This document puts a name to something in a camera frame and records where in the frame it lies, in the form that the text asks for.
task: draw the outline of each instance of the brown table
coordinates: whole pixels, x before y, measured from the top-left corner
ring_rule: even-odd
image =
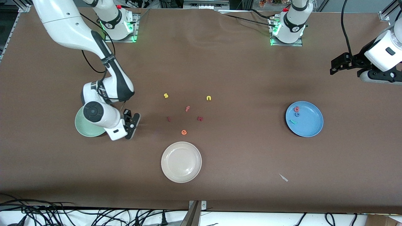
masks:
[[[304,46],[280,47],[263,25],[212,10],[150,10],[137,43],[115,44],[135,87],[125,107],[142,120],[132,140],[113,142],[76,131],[80,90],[101,75],[80,51],[52,41],[32,9],[0,66],[1,191],[83,206],[185,209],[203,199],[228,211],[401,213],[402,87],[363,83],[357,70],[329,75],[346,51],[339,17],[313,13]],[[387,26],[376,14],[345,21],[354,53]],[[285,124],[300,100],[324,115],[315,137]],[[203,158],[185,184],[160,166],[177,141]]]

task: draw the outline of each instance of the blue plate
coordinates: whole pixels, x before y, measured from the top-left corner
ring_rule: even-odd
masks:
[[[294,111],[295,107],[299,107],[298,114]],[[324,126],[321,111],[307,101],[298,101],[291,104],[286,111],[285,118],[290,130],[302,137],[315,136]]]

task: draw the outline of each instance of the black circular joint cap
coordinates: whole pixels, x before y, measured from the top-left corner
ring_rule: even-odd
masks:
[[[99,122],[103,116],[103,107],[99,102],[91,101],[84,106],[84,116],[91,122]]]

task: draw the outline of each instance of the white paper scrap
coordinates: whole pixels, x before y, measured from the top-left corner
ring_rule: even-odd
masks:
[[[282,177],[282,179],[284,179],[286,182],[288,182],[288,181],[289,181],[288,179],[286,179],[286,177],[282,176],[280,173],[279,173],[279,176],[281,176],[281,177]]]

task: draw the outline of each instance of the green plate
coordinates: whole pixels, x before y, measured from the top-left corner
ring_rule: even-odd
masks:
[[[105,129],[90,123],[84,116],[84,106],[77,112],[75,125],[78,133],[86,137],[97,137],[103,134]]]

